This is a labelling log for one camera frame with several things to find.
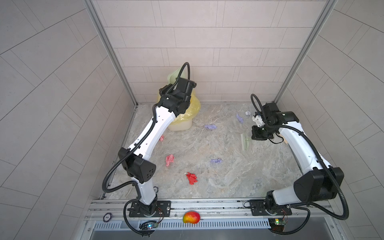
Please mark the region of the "green white hand brush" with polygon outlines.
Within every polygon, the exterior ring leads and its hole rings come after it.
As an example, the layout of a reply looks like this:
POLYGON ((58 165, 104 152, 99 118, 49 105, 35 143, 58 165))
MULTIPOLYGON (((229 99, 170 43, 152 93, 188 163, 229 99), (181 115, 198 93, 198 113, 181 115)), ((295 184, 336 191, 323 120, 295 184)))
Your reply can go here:
POLYGON ((241 134, 241 146, 243 151, 246 151, 250 147, 251 141, 251 137, 248 137, 246 134, 241 134))

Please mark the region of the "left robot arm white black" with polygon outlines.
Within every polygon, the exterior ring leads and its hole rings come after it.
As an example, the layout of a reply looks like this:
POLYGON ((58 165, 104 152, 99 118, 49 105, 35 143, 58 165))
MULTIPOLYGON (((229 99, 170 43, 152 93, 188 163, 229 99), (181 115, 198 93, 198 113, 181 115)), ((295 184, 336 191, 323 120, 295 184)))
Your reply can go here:
POLYGON ((152 181, 157 167, 150 162, 150 158, 166 128, 190 107, 192 92, 197 86, 190 77, 190 64, 186 62, 180 68, 175 82, 159 90, 160 100, 152 107, 153 117, 150 122, 129 148, 120 149, 120 159, 108 171, 102 183, 104 193, 112 193, 128 185, 135 187, 138 196, 125 203, 123 218, 128 228, 142 237, 149 237, 159 222, 147 221, 135 229, 127 218, 130 211, 128 205, 137 206, 139 213, 147 217, 152 217, 155 213, 159 213, 161 218, 165 216, 163 210, 158 207, 158 187, 155 187, 152 181), (119 165, 124 167, 131 180, 109 188, 109 179, 119 165))

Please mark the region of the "white bin yellow bag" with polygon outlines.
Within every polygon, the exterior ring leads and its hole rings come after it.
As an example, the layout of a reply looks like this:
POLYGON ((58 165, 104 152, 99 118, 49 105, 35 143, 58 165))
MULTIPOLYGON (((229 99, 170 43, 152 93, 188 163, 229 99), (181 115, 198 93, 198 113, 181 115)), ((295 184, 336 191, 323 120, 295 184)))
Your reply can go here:
POLYGON ((173 132, 185 131, 192 127, 193 119, 198 115, 201 109, 201 103, 196 96, 196 91, 192 91, 190 106, 185 114, 180 114, 170 123, 168 130, 173 132))

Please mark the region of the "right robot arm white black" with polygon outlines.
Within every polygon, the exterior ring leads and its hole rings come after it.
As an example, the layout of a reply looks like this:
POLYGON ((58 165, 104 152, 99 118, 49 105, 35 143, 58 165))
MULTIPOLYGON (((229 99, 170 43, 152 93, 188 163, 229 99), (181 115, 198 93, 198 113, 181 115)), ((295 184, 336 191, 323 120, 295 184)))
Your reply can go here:
POLYGON ((305 211, 307 215, 304 222, 286 232, 284 220, 275 219, 270 232, 280 236, 299 232, 310 219, 309 206, 337 220, 347 220, 350 210, 341 189, 344 172, 339 167, 334 168, 320 154, 295 113, 281 112, 276 103, 262 105, 255 94, 251 94, 251 102, 256 109, 252 140, 272 142, 274 137, 281 138, 290 146, 303 174, 291 186, 267 192, 264 208, 271 216, 283 213, 284 217, 287 217, 285 208, 305 211))

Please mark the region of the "light green dustpan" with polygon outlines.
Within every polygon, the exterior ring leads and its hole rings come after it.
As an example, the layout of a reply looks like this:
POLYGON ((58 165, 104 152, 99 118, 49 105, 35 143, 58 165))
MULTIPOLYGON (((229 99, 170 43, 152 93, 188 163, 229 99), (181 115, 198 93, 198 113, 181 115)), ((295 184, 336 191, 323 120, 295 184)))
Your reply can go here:
POLYGON ((167 77, 168 84, 174 84, 176 82, 180 70, 181 70, 181 68, 178 68, 177 70, 175 70, 174 72, 172 72, 168 75, 168 77, 167 77))

